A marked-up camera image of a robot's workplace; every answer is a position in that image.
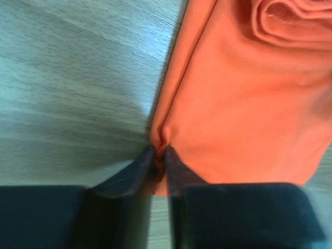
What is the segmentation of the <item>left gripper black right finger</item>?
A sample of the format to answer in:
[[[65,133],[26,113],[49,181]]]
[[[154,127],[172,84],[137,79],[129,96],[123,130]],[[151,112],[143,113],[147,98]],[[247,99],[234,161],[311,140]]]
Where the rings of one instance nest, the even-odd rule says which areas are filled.
[[[327,248],[307,195],[289,183],[210,184],[164,152],[174,248]]]

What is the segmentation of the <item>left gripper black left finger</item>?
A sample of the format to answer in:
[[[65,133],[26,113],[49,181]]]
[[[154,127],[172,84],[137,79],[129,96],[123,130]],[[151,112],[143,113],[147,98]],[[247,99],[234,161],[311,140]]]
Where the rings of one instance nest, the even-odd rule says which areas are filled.
[[[104,182],[1,187],[1,248],[146,248],[155,151]]]

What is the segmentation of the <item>orange t shirt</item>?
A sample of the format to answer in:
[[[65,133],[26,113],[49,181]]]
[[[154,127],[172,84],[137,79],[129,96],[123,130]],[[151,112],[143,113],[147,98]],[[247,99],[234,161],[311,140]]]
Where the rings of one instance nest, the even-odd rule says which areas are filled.
[[[331,143],[331,1],[189,1],[154,115],[210,183],[304,185]]]

